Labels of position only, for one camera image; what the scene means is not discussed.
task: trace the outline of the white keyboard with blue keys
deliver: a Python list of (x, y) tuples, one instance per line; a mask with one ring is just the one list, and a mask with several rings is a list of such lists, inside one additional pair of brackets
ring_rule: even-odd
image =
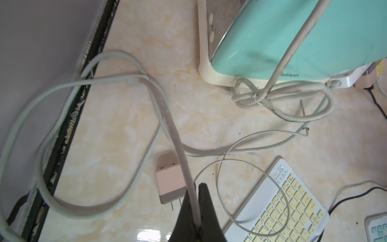
[(367, 218), (365, 230), (368, 242), (387, 242), (387, 213)]
[[(289, 164), (278, 158), (268, 171), (283, 189), (290, 206), (287, 228), (277, 236), (260, 237), (249, 234), (232, 222), (223, 230), (229, 242), (310, 242), (316, 239), (327, 226), (329, 214), (309, 191)], [(277, 186), (263, 177), (234, 219), (243, 227), (261, 234), (279, 231), (286, 222), (286, 202)]]

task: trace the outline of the keyboard key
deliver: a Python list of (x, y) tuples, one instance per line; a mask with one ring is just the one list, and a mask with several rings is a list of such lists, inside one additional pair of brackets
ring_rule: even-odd
[(316, 214), (312, 213), (312, 215), (310, 216), (310, 221), (313, 223), (316, 220), (316, 218), (317, 218)]
[(253, 240), (253, 242), (262, 242), (262, 241), (263, 241), (263, 238), (259, 236), (256, 236), (255, 239)]
[(293, 240), (293, 241), (296, 241), (297, 237), (298, 237), (298, 233), (295, 231), (295, 230), (292, 230), (289, 234), (290, 238)]
[(279, 221), (279, 223), (281, 225), (285, 225), (285, 223), (286, 223), (286, 216), (281, 214), (281, 216), (279, 216), (279, 218), (278, 218), (278, 221)]
[(311, 200), (311, 197), (310, 195), (306, 192), (304, 194), (304, 196), (301, 198), (301, 202), (302, 204), (304, 204), (305, 206), (308, 205), (309, 201)]
[(270, 214), (270, 217), (271, 217), (274, 221), (277, 221), (277, 220), (278, 220), (278, 217), (279, 217), (279, 213), (278, 213), (276, 210), (273, 210), (273, 212), (271, 212), (271, 214)]
[(298, 221), (300, 219), (300, 214), (297, 212), (297, 211), (293, 211), (293, 213), (291, 214), (291, 218), (294, 220), (294, 221)]
[(294, 193), (294, 198), (299, 202), (302, 198), (302, 194), (300, 193), (300, 191), (296, 191), (296, 193)]
[(295, 225), (296, 225), (296, 222), (294, 222), (293, 219), (289, 219), (288, 229), (290, 231), (294, 228)]
[(303, 229), (300, 233), (301, 237), (305, 240), (305, 241), (309, 241), (309, 238), (310, 238), (310, 234), (308, 233), (308, 231), (306, 231), (305, 229)]
[(300, 183), (296, 179), (293, 179), (293, 181), (291, 182), (291, 186), (292, 188), (297, 190), (297, 188), (300, 186)]
[(317, 204), (313, 201), (313, 199), (311, 199), (308, 206), (305, 208), (305, 214), (310, 216), (316, 209), (316, 206)]
[(289, 234), (290, 234), (290, 230), (288, 230), (287, 228), (285, 228), (285, 229), (281, 232), (281, 235), (282, 235), (284, 238), (288, 238), (288, 237), (289, 237)]
[(267, 218), (266, 222), (265, 222), (265, 226), (268, 230), (272, 229), (273, 228), (273, 225), (274, 225), (274, 222), (273, 220), (271, 220), (271, 218)]
[(373, 242), (385, 242), (385, 239), (383, 237), (374, 239)]
[(266, 211), (264, 211), (264, 213), (261, 216), (261, 219), (262, 221), (265, 221), (268, 217), (269, 217), (269, 214)]
[(288, 187), (288, 189), (286, 190), (286, 194), (289, 196), (289, 197), (293, 197), (294, 193), (296, 191), (292, 188), (292, 187)]
[(305, 206), (302, 205), (302, 203), (299, 203), (296, 207), (296, 210), (299, 212), (299, 213), (302, 213), (304, 210), (305, 210)]
[(277, 211), (282, 213), (284, 211), (284, 209), (285, 209), (285, 205), (282, 204), (282, 203), (278, 203), (277, 206), (276, 206), (276, 209), (277, 209)]
[(259, 230), (258, 233), (261, 233), (261, 234), (268, 234), (268, 230), (262, 226), (262, 228)]
[(285, 240), (281, 237), (281, 236), (278, 236), (276, 238), (276, 242), (284, 242)]
[(317, 213), (317, 217), (322, 218), (324, 216), (324, 212), (320, 209), (320, 211)]
[(262, 220), (258, 220), (258, 222), (255, 224), (255, 227), (256, 227), (257, 229), (260, 229), (261, 226), (262, 226), (263, 224), (264, 224), (264, 223), (262, 222)]
[(276, 238), (277, 238), (277, 236), (271, 236), (271, 237), (268, 237), (268, 239), (270, 240), (270, 242), (276, 242)]
[(311, 224), (308, 231), (309, 231), (309, 233), (312, 234), (312, 233), (314, 233), (315, 229), (316, 229), (316, 227), (313, 224)]
[(280, 225), (278, 222), (276, 222), (273, 226), (274, 232), (278, 232), (282, 228), (282, 225)]
[(319, 218), (316, 218), (315, 221), (313, 222), (313, 224), (315, 226), (317, 226), (319, 223), (320, 223), (320, 219)]
[(269, 205), (267, 206), (267, 211), (268, 211), (269, 213), (271, 213), (273, 210), (274, 210), (273, 204), (269, 204)]
[(290, 186), (290, 183), (288, 181), (285, 181), (284, 184), (282, 185), (282, 188), (286, 191), (289, 186)]
[[(254, 233), (257, 232), (257, 230), (255, 228), (252, 228), (251, 231), (254, 232)], [(255, 234), (252, 234), (252, 233), (250, 233), (249, 235), (250, 235), (251, 239), (254, 239), (255, 236), (256, 236)]]
[(296, 206), (297, 206), (298, 202), (296, 201), (296, 199), (292, 198), (290, 199), (289, 201), (289, 206), (292, 208), (292, 209), (295, 209)]
[(300, 217), (300, 222), (302, 223), (302, 224), (306, 224), (307, 222), (308, 222), (308, 216), (306, 216), (304, 213), (303, 214), (301, 214), (301, 217)]
[(292, 182), (293, 179), (294, 179), (294, 176), (293, 176), (292, 174), (290, 174), (290, 175), (288, 176), (288, 181), (289, 181), (289, 182)]
[(274, 196), (273, 201), (272, 201), (273, 204), (277, 205), (278, 201), (279, 201), (279, 197), (278, 196)]
[(302, 229), (304, 228), (304, 225), (302, 223), (297, 222), (294, 228), (297, 230), (298, 233), (301, 233)]
[(305, 193), (305, 189), (303, 188), (303, 186), (299, 186), (298, 187), (298, 190), (300, 191), (300, 193), (303, 195)]

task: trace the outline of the white cable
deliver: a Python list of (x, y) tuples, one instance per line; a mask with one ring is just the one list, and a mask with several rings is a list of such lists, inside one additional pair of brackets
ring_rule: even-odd
[[(260, 147), (260, 148), (252, 148), (252, 149), (238, 149), (234, 151), (230, 151), (236, 144), (234, 144), (231, 148), (228, 148), (227, 150), (230, 151), (231, 153), (246, 153), (246, 152), (254, 152), (257, 150), (262, 150), (262, 149), (269, 149), (269, 148), (274, 148), (277, 147), (281, 144), (284, 144), (291, 139), (295, 137), (295, 135), (298, 135), (299, 132), (302, 131), (302, 129), (305, 129), (307, 126), (307, 123), (309, 121), (317, 120), (319, 118), (322, 118), (329, 114), (335, 106), (335, 101), (336, 99), (334, 98), (334, 95), (330, 93), (330, 90), (328, 88), (323, 88), (321, 85), (315, 85), (315, 84), (299, 84), (298, 86), (294, 86), (293, 84), (291, 86), (284, 86), (283, 89), (278, 88), (279, 91), (273, 90), (272, 94), (270, 94), (272, 88), (274, 87), (275, 83), (279, 79), (280, 75), (282, 74), (283, 70), (297, 51), (297, 49), (300, 47), (304, 39), (307, 37), (309, 32), (312, 30), (314, 25), (317, 23), (317, 21), (320, 19), (322, 14), (324, 13), (325, 9), (328, 7), (332, 0), (319, 0), (317, 3), (316, 7), (314, 8), (313, 12), (305, 22), (305, 24), (302, 26), (294, 40), (292, 41), (291, 45), (285, 52), (284, 56), (282, 57), (280, 63), (276, 67), (273, 75), (270, 77), (267, 85), (263, 90), (255, 90), (255, 93), (251, 96), (252, 99), (254, 99), (255, 102), (260, 103), (267, 108), (271, 109), (272, 112), (274, 112), (276, 115), (279, 117), (288, 120), (288, 121), (293, 121), (293, 122), (305, 122), (296, 132), (292, 134), (289, 138), (285, 139), (284, 141), (281, 141), (277, 144), (271, 145), (271, 146), (265, 146), (265, 147)], [(24, 110), (23, 112), (19, 115), (18, 119), (16, 120), (15, 124), (13, 125), (12, 129), (10, 130), (10, 133), (6, 139), (5, 145), (3, 147), (3, 153), (0, 156), (0, 181), (3, 182), (3, 177), (4, 177), (4, 172), (5, 172), (5, 167), (7, 165), (7, 162), (9, 161), (9, 158), (12, 154), (16, 139), (19, 135), (19, 132), (21, 130), (21, 127), (28, 117), (28, 114), (32, 111), (32, 109), (40, 102), (42, 101), (45, 97), (48, 95), (56, 92), (57, 90), (60, 90), (62, 88), (67, 88), (67, 87), (74, 87), (72, 92), (70, 93), (65, 106), (62, 110), (62, 113), (60, 114), (58, 121), (54, 125), (54, 127), (51, 129), (49, 132), (49, 135), (44, 139), (42, 145), (39, 148), (38, 151), (38, 162), (37, 162), (37, 184), (38, 188), (40, 190), (40, 193), (46, 203), (53, 208), (55, 211), (58, 213), (70, 217), (70, 218), (91, 218), (95, 216), (99, 216), (102, 214), (105, 214), (112, 209), (118, 207), (124, 199), (128, 196), (131, 188), (136, 184), (139, 174), (142, 170), (142, 168), (145, 165), (145, 162), (147, 161), (152, 149), (157, 143), (158, 137), (160, 135), (161, 129), (166, 133), (167, 138), (173, 144), (175, 147), (177, 153), (178, 153), (178, 158), (180, 160), (180, 163), (182, 165), (182, 171), (184, 174), (184, 178), (187, 184), (187, 190), (188, 194), (190, 197), (190, 203), (192, 206), (192, 213), (193, 213), (193, 222), (196, 225), (196, 227), (200, 227), (201, 223), (201, 218), (200, 218), (200, 209), (199, 209), (199, 203), (196, 197), (196, 192), (194, 190), (194, 183), (192, 181), (191, 173), (189, 172), (189, 167), (187, 160), (184, 155), (184, 150), (186, 150), (187, 155), (192, 155), (192, 156), (207, 156), (207, 155), (215, 155), (217, 152), (222, 152), (224, 151), (225, 148), (221, 148), (220, 150), (217, 151), (203, 151), (202, 154), (197, 154), (197, 150), (188, 147), (188, 146), (183, 146), (183, 144), (180, 141), (180, 138), (177, 134), (176, 127), (173, 123), (173, 120), (171, 118), (170, 112), (168, 110), (168, 107), (166, 105), (166, 94), (163, 90), (163, 88), (158, 84), (156, 80), (151, 79), (150, 77), (147, 76), (145, 69), (142, 67), (142, 65), (131, 55), (120, 52), (120, 51), (107, 51), (104, 53), (101, 53), (97, 55), (95, 58), (93, 58), (89, 64), (85, 67), (85, 69), (82, 71), (80, 78), (85, 79), (87, 75), (90, 73), (91, 69), (101, 60), (104, 58), (110, 58), (110, 57), (116, 57), (116, 58), (126, 58), (129, 59), (131, 62), (133, 62), (141, 71), (141, 75), (123, 75), (123, 76), (110, 76), (110, 77), (103, 77), (103, 78), (97, 78), (94, 80), (84, 80), (84, 81), (77, 81), (77, 82), (72, 82), (72, 83), (67, 83), (67, 84), (62, 84), (57, 87), (54, 87), (46, 92), (44, 92), (42, 95), (38, 96), (35, 98)], [(109, 202), (108, 205), (110, 207), (105, 208), (106, 204), (103, 205), (97, 205), (97, 206), (91, 206), (91, 207), (82, 207), (82, 206), (76, 206), (73, 204), (67, 204), (66, 202), (63, 201), (57, 201), (55, 200), (50, 192), (48, 191), (46, 184), (44, 183), (43, 179), (43, 168), (42, 168), (42, 158), (44, 155), (44, 150), (46, 146), (49, 144), (49, 140), (54, 136), (54, 134), (57, 132), (59, 127), (62, 125), (63, 120), (66, 116), (66, 113), (68, 112), (69, 106), (74, 99), (75, 95), (77, 94), (80, 85), (90, 85), (90, 84), (101, 84), (101, 83), (108, 83), (108, 82), (113, 82), (113, 81), (121, 81), (123, 78), (129, 79), (129, 81), (137, 81), (140, 79), (140, 82), (143, 84), (146, 84), (152, 103), (155, 107), (156, 110), (156, 115), (160, 120), (160, 126), (157, 129), (157, 132), (149, 145), (141, 163), (140, 166), (138, 167), (136, 174), (134, 175), (131, 183), (129, 184), (128, 188), (125, 190), (125, 192), (118, 198), (115, 199), (112, 202)], [(323, 98), (322, 102), (316, 109), (314, 115), (312, 116), (304, 116), (304, 117), (294, 117), (291, 115), (284, 114), (281, 112), (279, 109), (277, 109), (272, 103), (270, 102), (270, 99), (286, 99), (286, 98), (300, 98), (300, 97), (305, 97), (305, 96), (311, 96), (315, 94), (315, 92), (321, 91), (325, 94), (325, 97)], [(288, 201), (286, 200), (286, 205), (289, 211), (289, 206), (288, 206)], [(18, 234), (16, 234), (14, 231), (10, 229), (8, 226), (4, 215), (2, 211), (0, 211), (0, 233), (5, 237), (7, 240), (10, 242), (24, 242), (24, 239), (19, 237)]]

